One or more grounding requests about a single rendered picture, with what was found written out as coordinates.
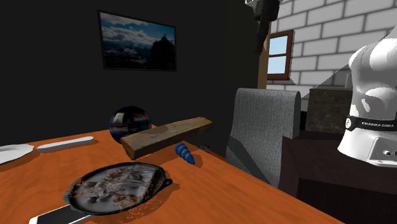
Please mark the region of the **brown framed window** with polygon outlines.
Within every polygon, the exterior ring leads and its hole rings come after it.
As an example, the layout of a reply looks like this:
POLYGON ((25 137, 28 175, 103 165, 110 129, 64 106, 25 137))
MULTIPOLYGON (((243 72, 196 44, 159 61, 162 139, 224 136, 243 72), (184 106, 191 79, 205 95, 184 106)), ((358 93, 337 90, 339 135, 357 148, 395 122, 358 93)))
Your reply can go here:
POLYGON ((295 31, 293 29, 270 35, 268 80, 289 80, 294 35, 295 31))

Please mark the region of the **white phone with black screen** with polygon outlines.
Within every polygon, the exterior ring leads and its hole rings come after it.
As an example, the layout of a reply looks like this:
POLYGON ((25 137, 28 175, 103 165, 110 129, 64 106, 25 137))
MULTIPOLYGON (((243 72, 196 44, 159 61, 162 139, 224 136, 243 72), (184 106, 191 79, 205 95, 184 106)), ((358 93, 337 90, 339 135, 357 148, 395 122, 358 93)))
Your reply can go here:
POLYGON ((67 205, 35 216, 29 220, 29 224, 77 224, 89 217, 89 214, 79 213, 67 205))

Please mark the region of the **orange wooden table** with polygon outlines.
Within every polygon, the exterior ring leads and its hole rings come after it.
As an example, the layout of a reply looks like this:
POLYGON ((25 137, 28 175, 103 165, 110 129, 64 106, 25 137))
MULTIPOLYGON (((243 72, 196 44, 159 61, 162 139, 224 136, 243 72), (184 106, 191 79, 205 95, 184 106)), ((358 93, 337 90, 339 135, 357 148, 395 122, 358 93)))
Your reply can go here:
MULTIPOLYGON (((108 130, 85 146, 33 151, 0 165, 0 224, 28 224, 62 207, 64 192, 84 174, 129 157, 108 130)), ((129 211, 79 224, 342 224, 341 221, 190 146, 195 163, 168 146, 142 158, 163 167, 172 184, 129 211)))

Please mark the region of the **brown wooden plank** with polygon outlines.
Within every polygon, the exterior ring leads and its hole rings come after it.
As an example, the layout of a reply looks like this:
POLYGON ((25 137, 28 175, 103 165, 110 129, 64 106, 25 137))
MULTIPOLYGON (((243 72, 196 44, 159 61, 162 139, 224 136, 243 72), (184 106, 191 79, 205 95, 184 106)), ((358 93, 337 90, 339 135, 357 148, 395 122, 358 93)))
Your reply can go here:
POLYGON ((120 142, 131 160, 154 153, 190 137, 208 132, 214 122, 204 117, 173 122, 122 137, 120 142))

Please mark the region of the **dark robot stand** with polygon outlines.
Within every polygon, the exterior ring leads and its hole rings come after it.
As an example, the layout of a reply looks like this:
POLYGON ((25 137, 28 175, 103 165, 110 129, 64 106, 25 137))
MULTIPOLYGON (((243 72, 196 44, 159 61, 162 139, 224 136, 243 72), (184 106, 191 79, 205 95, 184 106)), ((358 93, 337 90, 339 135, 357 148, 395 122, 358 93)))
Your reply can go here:
POLYGON ((346 224, 397 224, 397 168, 337 150, 342 135, 282 139, 279 189, 346 224))

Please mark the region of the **black pan with grey contents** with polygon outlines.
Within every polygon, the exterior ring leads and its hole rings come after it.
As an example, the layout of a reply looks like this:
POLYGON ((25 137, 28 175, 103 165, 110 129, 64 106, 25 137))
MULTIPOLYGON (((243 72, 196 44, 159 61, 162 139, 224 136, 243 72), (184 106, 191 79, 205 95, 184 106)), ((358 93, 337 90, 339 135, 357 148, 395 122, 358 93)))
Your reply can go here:
POLYGON ((79 213, 104 216, 137 207, 171 184, 160 166, 123 162, 80 177, 67 189, 63 200, 79 213))

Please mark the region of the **brown wooden post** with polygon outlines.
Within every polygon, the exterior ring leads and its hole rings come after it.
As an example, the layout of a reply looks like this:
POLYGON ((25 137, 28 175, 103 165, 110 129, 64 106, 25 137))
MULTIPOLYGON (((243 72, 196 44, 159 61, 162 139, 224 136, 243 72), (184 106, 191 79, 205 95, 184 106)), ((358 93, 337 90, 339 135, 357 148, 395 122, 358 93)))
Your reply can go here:
POLYGON ((268 56, 270 46, 270 33, 268 33, 263 44, 262 52, 258 64, 258 89, 267 88, 267 73, 268 73, 268 56))

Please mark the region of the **framed sky landscape picture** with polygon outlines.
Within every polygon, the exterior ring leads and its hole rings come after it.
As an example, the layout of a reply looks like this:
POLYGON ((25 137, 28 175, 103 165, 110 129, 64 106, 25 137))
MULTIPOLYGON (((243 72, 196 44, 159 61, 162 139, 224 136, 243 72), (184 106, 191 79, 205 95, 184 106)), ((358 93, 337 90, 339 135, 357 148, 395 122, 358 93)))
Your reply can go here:
POLYGON ((97 10, 102 66, 109 70, 176 71, 176 28, 97 10))

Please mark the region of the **brown grey stone block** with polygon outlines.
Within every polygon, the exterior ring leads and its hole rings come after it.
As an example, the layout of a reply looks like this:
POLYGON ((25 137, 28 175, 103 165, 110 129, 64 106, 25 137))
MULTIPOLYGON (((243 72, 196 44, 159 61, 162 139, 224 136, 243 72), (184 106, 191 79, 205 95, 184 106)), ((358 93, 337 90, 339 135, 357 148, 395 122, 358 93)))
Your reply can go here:
POLYGON ((351 99, 346 88, 310 89, 305 130, 343 134, 351 99))

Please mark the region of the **white plate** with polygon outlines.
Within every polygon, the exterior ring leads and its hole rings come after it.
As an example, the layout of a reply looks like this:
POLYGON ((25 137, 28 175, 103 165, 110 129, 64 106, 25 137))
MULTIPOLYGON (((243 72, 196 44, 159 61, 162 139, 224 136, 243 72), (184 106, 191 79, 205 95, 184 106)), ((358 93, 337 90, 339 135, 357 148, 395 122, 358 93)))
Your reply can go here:
POLYGON ((0 165, 21 158, 24 155, 32 152, 33 149, 34 146, 29 144, 11 144, 0 146, 0 165))

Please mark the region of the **blue ribbed cone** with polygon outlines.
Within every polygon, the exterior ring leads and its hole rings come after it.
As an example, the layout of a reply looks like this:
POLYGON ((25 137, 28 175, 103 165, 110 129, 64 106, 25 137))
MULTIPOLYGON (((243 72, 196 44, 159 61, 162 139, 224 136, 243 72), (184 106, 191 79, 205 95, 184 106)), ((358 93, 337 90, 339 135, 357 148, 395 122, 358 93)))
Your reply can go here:
POLYGON ((178 143, 175 146, 175 152, 179 157, 187 161, 189 164, 195 164, 193 155, 184 143, 178 143))

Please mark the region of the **white flat long bar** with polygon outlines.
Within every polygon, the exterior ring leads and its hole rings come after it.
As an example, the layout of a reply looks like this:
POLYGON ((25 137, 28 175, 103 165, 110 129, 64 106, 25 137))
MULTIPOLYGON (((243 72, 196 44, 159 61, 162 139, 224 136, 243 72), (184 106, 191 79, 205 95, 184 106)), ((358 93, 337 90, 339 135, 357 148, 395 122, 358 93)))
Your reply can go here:
POLYGON ((37 147, 38 152, 46 152, 46 151, 52 151, 52 150, 58 150, 62 148, 68 148, 72 146, 79 146, 83 144, 88 144, 92 143, 94 141, 93 136, 87 136, 87 137, 81 137, 77 139, 71 139, 67 141, 60 141, 60 142, 55 142, 55 143, 49 143, 49 144, 44 144, 41 146, 37 147))

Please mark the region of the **dark glossy ball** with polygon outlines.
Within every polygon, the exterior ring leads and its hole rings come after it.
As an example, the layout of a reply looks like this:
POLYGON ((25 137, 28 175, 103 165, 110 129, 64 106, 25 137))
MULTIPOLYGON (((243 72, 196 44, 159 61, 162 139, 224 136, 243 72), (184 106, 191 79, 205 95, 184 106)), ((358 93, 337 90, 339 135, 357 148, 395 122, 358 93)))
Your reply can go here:
POLYGON ((119 144, 120 139, 148 130, 152 127, 150 116, 137 106, 126 106, 117 110, 109 121, 109 131, 112 138, 119 144))

